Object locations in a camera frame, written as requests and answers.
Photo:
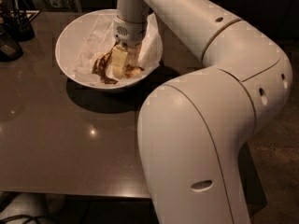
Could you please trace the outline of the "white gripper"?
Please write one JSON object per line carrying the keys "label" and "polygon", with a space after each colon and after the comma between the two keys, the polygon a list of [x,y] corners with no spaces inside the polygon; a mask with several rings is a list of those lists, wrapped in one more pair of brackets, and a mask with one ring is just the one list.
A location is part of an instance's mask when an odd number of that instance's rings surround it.
{"label": "white gripper", "polygon": [[133,23],[116,17],[113,23],[113,35],[118,43],[112,50],[112,73],[117,79],[122,79],[127,64],[137,66],[142,41],[147,30],[147,23]]}

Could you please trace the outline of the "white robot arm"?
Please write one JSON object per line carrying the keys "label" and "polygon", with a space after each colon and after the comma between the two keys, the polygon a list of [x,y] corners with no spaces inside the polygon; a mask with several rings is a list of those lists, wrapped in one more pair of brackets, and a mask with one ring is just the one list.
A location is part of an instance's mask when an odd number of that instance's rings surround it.
{"label": "white robot arm", "polygon": [[270,38],[208,0],[118,0],[131,44],[151,8],[202,63],[156,88],[137,140],[160,224],[250,224],[239,174],[243,144],[286,104],[292,66]]}

